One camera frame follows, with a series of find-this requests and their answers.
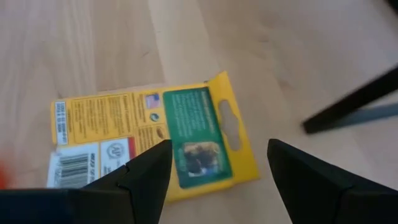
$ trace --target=green label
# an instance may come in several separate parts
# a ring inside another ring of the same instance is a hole
[[[181,188],[232,177],[209,89],[168,91],[163,100]]]

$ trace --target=yellow cardboard package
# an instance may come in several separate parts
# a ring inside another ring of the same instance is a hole
[[[236,117],[237,149],[220,128],[221,102]],[[169,202],[259,177],[226,72],[194,85],[57,100],[51,112],[58,148],[48,187],[89,184],[164,139],[173,143]]]

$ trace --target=black chair leg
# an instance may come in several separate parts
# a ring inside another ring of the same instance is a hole
[[[302,123],[302,126],[306,133],[313,134],[320,131],[325,131],[332,128],[337,128],[341,126],[347,126],[352,124],[353,122],[346,122],[343,118],[348,116],[353,117],[355,113],[359,111],[360,107],[379,99],[387,94],[398,89],[398,67],[389,70],[383,76],[369,82],[365,86],[362,86],[358,90],[344,97],[340,101],[335,104],[325,108],[321,112],[312,116],[311,118],[305,120]],[[363,119],[361,118],[361,122],[370,121],[378,118],[384,118],[388,114],[388,116],[398,115],[386,113],[387,107],[383,110],[373,110],[371,119]]]

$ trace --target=wooden floor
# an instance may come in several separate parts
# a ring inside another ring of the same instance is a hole
[[[262,179],[166,205],[161,223],[290,223],[269,138],[398,189],[397,118],[314,136],[300,129],[398,62],[397,23],[370,0],[0,0],[2,163],[13,187],[44,186],[57,98],[227,70]]]

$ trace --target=circular logo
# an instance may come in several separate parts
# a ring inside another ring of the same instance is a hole
[[[151,113],[150,114],[150,116],[149,116],[149,118],[152,120],[152,121],[158,121],[159,120],[159,115],[157,114],[157,113]]]
[[[106,153],[110,159],[119,159],[124,154],[124,146],[120,143],[112,143],[106,149]]]

